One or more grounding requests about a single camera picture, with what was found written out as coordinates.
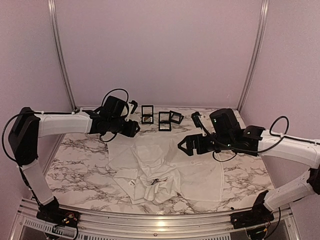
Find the green round brooch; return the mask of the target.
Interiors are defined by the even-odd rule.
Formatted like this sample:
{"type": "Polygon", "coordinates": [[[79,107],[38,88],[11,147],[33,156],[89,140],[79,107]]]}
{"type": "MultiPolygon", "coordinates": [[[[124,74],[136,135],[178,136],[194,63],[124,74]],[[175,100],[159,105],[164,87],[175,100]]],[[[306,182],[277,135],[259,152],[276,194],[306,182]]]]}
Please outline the green round brooch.
{"type": "Polygon", "coordinates": [[[144,116],[143,122],[144,123],[151,123],[153,121],[153,118],[151,116],[144,116]]]}

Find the black display frame right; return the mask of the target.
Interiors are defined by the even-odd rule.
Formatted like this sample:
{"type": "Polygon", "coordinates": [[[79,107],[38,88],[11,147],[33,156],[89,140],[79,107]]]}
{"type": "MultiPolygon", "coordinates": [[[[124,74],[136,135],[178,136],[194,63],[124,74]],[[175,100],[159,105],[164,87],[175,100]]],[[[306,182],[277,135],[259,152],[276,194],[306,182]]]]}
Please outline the black display frame right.
{"type": "Polygon", "coordinates": [[[170,114],[170,122],[171,123],[180,125],[182,120],[184,119],[184,116],[179,112],[170,110],[169,114],[170,114]]]}

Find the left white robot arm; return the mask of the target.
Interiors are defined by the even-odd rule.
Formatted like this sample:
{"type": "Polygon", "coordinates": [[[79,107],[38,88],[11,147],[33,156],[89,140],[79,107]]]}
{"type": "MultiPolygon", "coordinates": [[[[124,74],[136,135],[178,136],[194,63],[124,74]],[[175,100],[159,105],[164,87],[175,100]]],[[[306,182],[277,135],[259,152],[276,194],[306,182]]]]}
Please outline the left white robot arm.
{"type": "Polygon", "coordinates": [[[73,112],[37,112],[24,107],[12,117],[14,124],[8,134],[8,142],[22,177],[33,196],[43,209],[44,215],[53,223],[63,219],[63,211],[47,184],[38,161],[38,139],[70,133],[107,133],[133,138],[140,130],[139,123],[131,120],[138,103],[127,102],[108,96],[106,102],[95,110],[73,112]]]}

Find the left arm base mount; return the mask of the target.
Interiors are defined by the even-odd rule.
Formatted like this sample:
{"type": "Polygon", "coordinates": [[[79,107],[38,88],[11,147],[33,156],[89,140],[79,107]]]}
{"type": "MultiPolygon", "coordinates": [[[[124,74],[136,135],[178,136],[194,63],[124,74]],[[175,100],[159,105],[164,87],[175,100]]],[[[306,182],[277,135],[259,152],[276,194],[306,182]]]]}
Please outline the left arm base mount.
{"type": "Polygon", "coordinates": [[[36,217],[57,226],[76,228],[78,226],[80,213],[78,211],[60,208],[60,204],[54,196],[53,200],[48,204],[38,204],[36,217]]]}

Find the right aluminium corner post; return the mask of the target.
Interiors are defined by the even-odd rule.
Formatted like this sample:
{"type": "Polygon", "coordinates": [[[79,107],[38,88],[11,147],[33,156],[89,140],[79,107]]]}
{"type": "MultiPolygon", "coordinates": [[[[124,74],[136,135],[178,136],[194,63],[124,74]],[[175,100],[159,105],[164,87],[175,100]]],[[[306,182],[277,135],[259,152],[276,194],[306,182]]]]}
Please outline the right aluminium corner post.
{"type": "Polygon", "coordinates": [[[259,55],[262,49],[265,31],[266,31],[269,5],[270,5],[269,0],[261,1],[260,14],[258,19],[258,26],[257,26],[254,45],[253,45],[253,50],[252,50],[248,70],[246,73],[244,85],[243,85],[241,95],[236,108],[240,113],[245,107],[245,103],[249,95],[250,87],[253,83],[253,78],[254,78],[257,62],[259,59],[259,55]]]}

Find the red round brooch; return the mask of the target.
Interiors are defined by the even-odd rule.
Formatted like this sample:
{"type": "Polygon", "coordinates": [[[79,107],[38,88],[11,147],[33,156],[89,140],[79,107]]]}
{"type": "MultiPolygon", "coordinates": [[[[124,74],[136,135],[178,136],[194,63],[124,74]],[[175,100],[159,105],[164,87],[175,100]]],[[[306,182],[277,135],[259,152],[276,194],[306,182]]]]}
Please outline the red round brooch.
{"type": "Polygon", "coordinates": [[[153,180],[153,182],[151,183],[151,185],[154,185],[154,184],[160,183],[160,182],[164,182],[164,181],[166,181],[166,180],[167,180],[166,178],[163,178],[163,179],[156,178],[155,180],[153,180]]]}

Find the black display frame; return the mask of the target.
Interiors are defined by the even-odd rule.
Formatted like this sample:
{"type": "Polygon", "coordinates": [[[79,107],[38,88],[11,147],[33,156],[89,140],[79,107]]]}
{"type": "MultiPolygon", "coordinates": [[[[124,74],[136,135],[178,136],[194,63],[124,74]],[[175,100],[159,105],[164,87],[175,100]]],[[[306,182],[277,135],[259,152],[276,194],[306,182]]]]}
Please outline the black display frame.
{"type": "Polygon", "coordinates": [[[169,114],[170,114],[170,122],[171,123],[180,125],[182,120],[184,119],[184,116],[179,112],[170,110],[169,114]]]}
{"type": "Polygon", "coordinates": [[[142,124],[153,124],[154,123],[154,106],[153,105],[142,105],[141,106],[141,123],[142,124]],[[152,117],[152,122],[144,122],[144,117],[152,117]]]}
{"type": "Polygon", "coordinates": [[[158,112],[158,131],[170,132],[172,130],[171,115],[169,111],[158,112]]]}

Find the aluminium corner post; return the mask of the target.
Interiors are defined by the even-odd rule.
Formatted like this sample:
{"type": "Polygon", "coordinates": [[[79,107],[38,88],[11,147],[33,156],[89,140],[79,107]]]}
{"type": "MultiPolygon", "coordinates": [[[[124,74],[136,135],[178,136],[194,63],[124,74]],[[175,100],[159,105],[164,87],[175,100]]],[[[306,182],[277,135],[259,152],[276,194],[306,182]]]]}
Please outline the aluminium corner post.
{"type": "Polygon", "coordinates": [[[253,78],[254,78],[257,62],[259,59],[259,55],[262,49],[265,31],[266,31],[269,5],[270,5],[269,0],[261,1],[260,14],[258,19],[258,26],[257,26],[254,45],[253,45],[253,50],[252,50],[248,70],[246,73],[244,85],[243,85],[241,95],[236,108],[240,113],[245,107],[245,103],[249,95],[250,87],[253,83],[253,78]]]}
{"type": "Polygon", "coordinates": [[[51,28],[52,28],[53,38],[54,38],[54,45],[55,45],[55,50],[57,54],[59,69],[62,76],[62,81],[65,87],[69,105],[72,110],[76,110],[77,106],[76,106],[75,98],[72,92],[71,83],[70,83],[70,79],[68,76],[67,67],[64,59],[63,47],[62,47],[60,31],[59,31],[56,1],[48,0],[47,5],[49,10],[51,28]]]}

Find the black display frame middle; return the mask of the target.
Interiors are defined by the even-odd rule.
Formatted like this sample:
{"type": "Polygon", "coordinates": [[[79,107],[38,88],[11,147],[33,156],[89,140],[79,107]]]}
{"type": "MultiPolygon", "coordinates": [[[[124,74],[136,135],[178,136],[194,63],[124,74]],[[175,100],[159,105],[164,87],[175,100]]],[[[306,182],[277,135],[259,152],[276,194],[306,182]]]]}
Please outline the black display frame middle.
{"type": "Polygon", "coordinates": [[[172,130],[171,115],[169,111],[158,112],[158,131],[170,132],[172,130]]]}

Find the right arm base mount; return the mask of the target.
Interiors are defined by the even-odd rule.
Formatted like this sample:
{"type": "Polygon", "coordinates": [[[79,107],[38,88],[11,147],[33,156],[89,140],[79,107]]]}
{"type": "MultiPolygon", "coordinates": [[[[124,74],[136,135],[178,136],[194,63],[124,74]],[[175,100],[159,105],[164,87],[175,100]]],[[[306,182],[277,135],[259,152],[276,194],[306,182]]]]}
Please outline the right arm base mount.
{"type": "Polygon", "coordinates": [[[250,210],[234,212],[230,215],[230,222],[234,229],[252,227],[275,219],[273,213],[264,206],[264,198],[268,192],[268,190],[261,192],[250,210]]]}

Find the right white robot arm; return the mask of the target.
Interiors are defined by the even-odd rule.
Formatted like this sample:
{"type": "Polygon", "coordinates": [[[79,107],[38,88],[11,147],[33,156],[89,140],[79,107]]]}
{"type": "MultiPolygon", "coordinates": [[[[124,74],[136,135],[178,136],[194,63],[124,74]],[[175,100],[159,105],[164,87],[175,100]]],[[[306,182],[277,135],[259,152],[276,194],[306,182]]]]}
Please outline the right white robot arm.
{"type": "Polygon", "coordinates": [[[301,175],[258,195],[247,219],[258,224],[267,213],[283,205],[320,193],[320,141],[273,132],[271,128],[249,125],[242,128],[234,111],[221,108],[209,115],[213,131],[205,126],[199,112],[191,115],[194,125],[201,133],[185,136],[177,147],[188,156],[194,153],[216,155],[222,151],[232,151],[235,155],[274,158],[305,167],[301,175]]]}

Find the left aluminium corner post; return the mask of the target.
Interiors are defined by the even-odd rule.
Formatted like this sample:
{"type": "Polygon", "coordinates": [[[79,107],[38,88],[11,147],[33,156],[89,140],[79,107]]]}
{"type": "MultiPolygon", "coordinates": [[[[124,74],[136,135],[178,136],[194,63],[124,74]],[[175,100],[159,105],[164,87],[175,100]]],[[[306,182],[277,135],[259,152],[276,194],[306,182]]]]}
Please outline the left aluminium corner post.
{"type": "Polygon", "coordinates": [[[69,105],[72,110],[76,110],[77,106],[76,106],[75,98],[72,92],[71,83],[70,83],[70,79],[68,76],[67,67],[64,59],[63,47],[62,47],[60,31],[59,31],[56,1],[48,0],[47,5],[49,10],[51,28],[52,28],[53,38],[54,38],[54,45],[55,45],[55,50],[57,54],[59,69],[62,76],[62,81],[65,87],[69,105]]]}

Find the aluminium front rail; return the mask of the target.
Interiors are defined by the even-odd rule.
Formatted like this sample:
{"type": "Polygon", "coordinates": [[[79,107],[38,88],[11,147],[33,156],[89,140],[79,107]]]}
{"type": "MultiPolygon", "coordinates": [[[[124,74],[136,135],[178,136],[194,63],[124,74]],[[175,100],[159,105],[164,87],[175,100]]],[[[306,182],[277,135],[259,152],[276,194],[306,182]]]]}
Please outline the aluminium front rail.
{"type": "Polygon", "coordinates": [[[231,211],[186,215],[147,215],[96,211],[63,205],[79,212],[77,228],[55,227],[37,219],[35,201],[23,199],[18,207],[10,240],[299,240],[291,209],[283,207],[274,220],[235,229],[231,211]]]}

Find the black display frame left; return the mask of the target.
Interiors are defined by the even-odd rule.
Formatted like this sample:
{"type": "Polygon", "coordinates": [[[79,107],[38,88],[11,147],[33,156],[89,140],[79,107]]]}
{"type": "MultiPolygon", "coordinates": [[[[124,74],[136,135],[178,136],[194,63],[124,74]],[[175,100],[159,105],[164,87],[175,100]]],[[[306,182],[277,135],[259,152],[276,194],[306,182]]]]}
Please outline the black display frame left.
{"type": "Polygon", "coordinates": [[[142,105],[141,106],[141,123],[142,124],[153,124],[154,123],[154,106],[153,105],[142,105]],[[152,117],[152,122],[144,122],[144,117],[152,117]]]}

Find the white button shirt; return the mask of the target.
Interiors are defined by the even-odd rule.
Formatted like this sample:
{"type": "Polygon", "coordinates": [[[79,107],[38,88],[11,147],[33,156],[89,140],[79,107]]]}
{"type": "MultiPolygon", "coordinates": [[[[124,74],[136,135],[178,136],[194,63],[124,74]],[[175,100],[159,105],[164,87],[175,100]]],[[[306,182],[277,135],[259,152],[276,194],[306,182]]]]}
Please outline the white button shirt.
{"type": "Polygon", "coordinates": [[[219,202],[224,171],[210,153],[188,156],[178,149],[186,136],[200,134],[190,115],[171,131],[143,130],[134,138],[117,136],[107,144],[113,180],[132,204],[162,204],[181,195],[186,200],[219,202]],[[166,179],[151,185],[155,179],[166,179]]]}

